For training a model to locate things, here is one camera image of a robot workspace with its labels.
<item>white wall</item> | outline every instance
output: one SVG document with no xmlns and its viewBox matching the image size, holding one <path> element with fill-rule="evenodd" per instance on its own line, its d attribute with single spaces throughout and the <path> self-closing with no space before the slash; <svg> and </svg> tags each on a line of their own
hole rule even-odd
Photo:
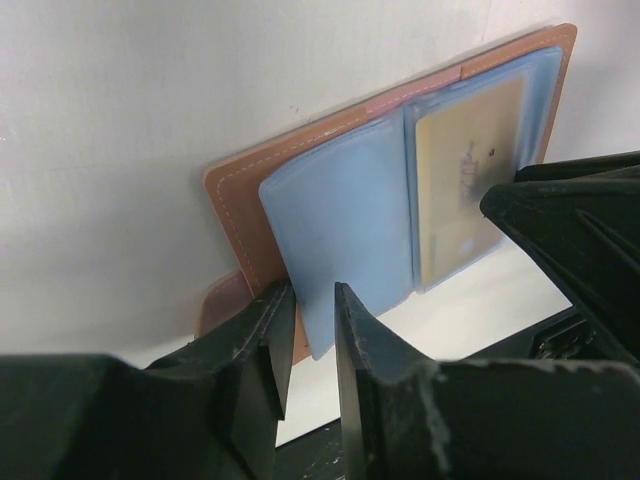
<svg viewBox="0 0 640 480">
<path fill-rule="evenodd" d="M 640 148 L 637 0 L 1 0 L 0 12 L 3 353 L 142 365 L 186 342 L 207 286 L 236 268 L 206 166 L 532 25 L 579 28 L 547 158 Z M 322 365 L 300 372 L 333 382 Z M 292 389 L 305 405 L 308 383 Z M 335 416 L 331 395 L 312 424 Z"/>
</svg>

